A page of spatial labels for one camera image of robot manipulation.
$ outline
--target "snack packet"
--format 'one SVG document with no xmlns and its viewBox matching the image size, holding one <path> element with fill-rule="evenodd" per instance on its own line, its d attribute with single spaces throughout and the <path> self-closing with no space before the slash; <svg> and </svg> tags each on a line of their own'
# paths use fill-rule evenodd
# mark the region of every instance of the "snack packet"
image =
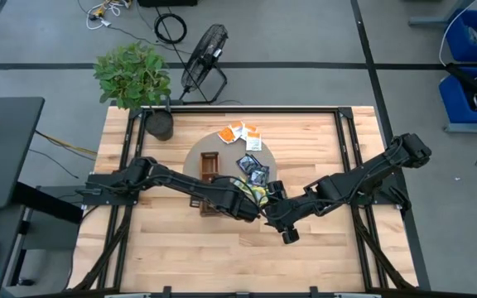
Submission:
<svg viewBox="0 0 477 298">
<path fill-rule="evenodd" d="M 268 166 L 261 166 L 252 171 L 252 174 L 248 177 L 248 184 L 266 187 L 269 175 L 270 168 Z"/>
<path fill-rule="evenodd" d="M 222 129 L 221 131 L 219 131 L 219 138 L 226 144 L 231 144 L 232 142 L 237 141 L 237 138 L 235 137 L 235 135 L 233 134 L 233 131 L 229 127 L 226 127 Z"/>
<path fill-rule="evenodd" d="M 244 194 L 245 194 L 249 199 L 253 199 L 251 192 L 249 191 L 248 187 L 246 187 L 246 186 L 244 185 L 244 183 L 246 183 L 246 181 L 245 181 L 242 177 L 240 177 L 240 181 L 239 181 L 239 180 L 235 180 L 235 181 L 233 182 L 233 184 L 234 184 L 235 186 L 239 187 L 240 190 L 243 191 Z M 266 191 L 263 187 L 255 186 L 255 185 L 248 185 L 248 186 L 252 189 L 252 191 L 253 191 L 253 193 L 254 193 L 254 195 L 255 195 L 255 200 L 256 200 L 257 202 L 258 202 L 259 200 L 261 200 L 261 201 L 260 201 L 260 204 L 266 204 L 266 203 L 267 203 L 267 200 L 268 200 L 268 198 L 267 198 L 267 196 L 266 196 L 267 191 Z"/>
<path fill-rule="evenodd" d="M 242 121 L 233 121 L 229 124 L 229 128 L 233 131 L 236 139 L 242 136 L 244 123 Z"/>
<path fill-rule="evenodd" d="M 262 166 L 261 163 L 253 155 L 246 155 L 237 161 L 237 166 L 246 175 L 250 175 L 257 167 Z"/>
<path fill-rule="evenodd" d="M 248 132 L 246 136 L 246 151 L 261 151 L 263 142 L 261 141 L 260 132 Z"/>
<path fill-rule="evenodd" d="M 247 141 L 248 132 L 257 132 L 257 127 L 251 124 L 244 124 L 240 138 Z"/>
</svg>

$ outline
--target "black plant pot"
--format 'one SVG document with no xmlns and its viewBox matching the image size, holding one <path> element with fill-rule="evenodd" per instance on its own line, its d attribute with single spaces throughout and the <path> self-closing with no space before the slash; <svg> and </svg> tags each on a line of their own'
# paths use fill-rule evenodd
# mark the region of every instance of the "black plant pot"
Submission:
<svg viewBox="0 0 477 298">
<path fill-rule="evenodd" d="M 166 110 L 159 110 L 147 116 L 145 129 L 160 141 L 166 141 L 174 135 L 174 119 Z"/>
</svg>

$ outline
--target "yellow object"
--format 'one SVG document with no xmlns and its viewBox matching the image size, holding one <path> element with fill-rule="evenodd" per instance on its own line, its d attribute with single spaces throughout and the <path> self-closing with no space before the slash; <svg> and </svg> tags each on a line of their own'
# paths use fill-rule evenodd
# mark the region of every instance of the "yellow object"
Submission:
<svg viewBox="0 0 477 298">
<path fill-rule="evenodd" d="M 64 147 L 71 148 L 71 149 L 73 149 L 73 150 L 75 150 L 75 151 L 82 152 L 82 153 L 85 153 L 85 154 L 90 154 L 90 155 L 97 155 L 97 152 L 95 152 L 95 151 L 91 151 L 91 150 L 89 150 L 89 149 L 82 148 L 82 147 L 73 146 L 73 145 L 69 144 L 68 142 L 64 142 L 64 141 L 61 141 L 61 140 L 59 140 L 59 139 L 57 139 L 57 138 L 47 136 L 46 134 L 41 133 L 41 132 L 38 132 L 38 131 L 36 131 L 36 133 L 38 133 L 39 135 L 41 135 L 42 137 L 44 137 L 44 138 L 46 138 L 46 139 L 48 139 L 48 140 L 51 140 L 51 141 L 53 141 L 53 142 L 55 142 L 55 143 L 58 143 L 58 144 L 60 144 L 60 145 L 62 145 L 62 146 L 64 146 Z"/>
<path fill-rule="evenodd" d="M 127 9 L 132 6 L 132 0 L 104 0 L 103 4 L 93 13 L 91 13 L 93 16 L 96 16 L 98 18 L 104 17 L 104 13 L 108 10 L 108 5 L 112 4 L 122 4 L 124 5 Z"/>
</svg>

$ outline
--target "white cable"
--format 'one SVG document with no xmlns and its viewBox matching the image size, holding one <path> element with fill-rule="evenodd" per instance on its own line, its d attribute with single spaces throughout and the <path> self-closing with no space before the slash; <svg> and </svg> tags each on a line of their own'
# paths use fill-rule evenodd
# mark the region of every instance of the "white cable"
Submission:
<svg viewBox="0 0 477 298">
<path fill-rule="evenodd" d="M 102 17 L 99 17 L 99 20 L 100 20 L 100 25 L 98 26 L 95 26 L 95 27 L 91 27 L 89 25 L 89 16 L 91 16 L 91 12 L 99 7 L 102 7 L 103 5 L 105 5 L 104 2 L 100 3 L 99 5 L 95 5 L 94 7 L 90 8 L 87 12 L 87 16 L 86 16 L 86 26 L 88 27 L 88 29 L 90 30 L 97 30 L 99 29 L 100 27 L 104 26 L 104 23 L 106 22 Z M 121 10 L 118 8 L 118 7 L 126 7 L 125 4 L 121 4 L 121 3 L 112 3 L 112 2 L 108 2 L 108 6 L 105 7 L 104 9 L 104 15 L 106 14 L 106 12 L 109 10 L 109 11 L 112 11 L 112 14 L 116 17 L 120 16 L 121 15 Z"/>
<path fill-rule="evenodd" d="M 448 31 L 450 30 L 452 24 L 454 24 L 455 20 L 457 20 L 458 17 L 463 14 L 463 12 L 466 12 L 474 3 L 476 3 L 476 1 L 477 0 L 474 0 L 468 7 L 465 7 L 465 9 L 458 13 L 457 16 L 454 17 L 452 22 L 448 24 L 448 27 L 445 30 L 445 34 L 443 35 L 443 39 L 441 40 L 441 47 L 439 48 L 439 61 L 441 62 L 441 64 L 443 64 L 443 66 L 446 66 L 445 62 L 443 62 L 443 58 L 441 57 L 443 54 L 443 45 L 445 44 L 446 34 L 448 34 Z"/>
</svg>

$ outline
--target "fan grille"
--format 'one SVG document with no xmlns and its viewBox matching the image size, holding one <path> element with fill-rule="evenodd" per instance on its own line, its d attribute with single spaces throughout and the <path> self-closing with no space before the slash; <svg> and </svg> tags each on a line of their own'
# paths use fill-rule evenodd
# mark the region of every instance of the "fan grille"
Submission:
<svg viewBox="0 0 477 298">
<path fill-rule="evenodd" d="M 205 32 L 181 76 L 181 85 L 185 91 L 190 92 L 197 89 L 196 85 L 200 86 L 214 63 L 218 61 L 218 57 L 213 56 L 214 52 L 222 50 L 227 39 L 228 31 L 224 25 L 214 24 Z"/>
</svg>

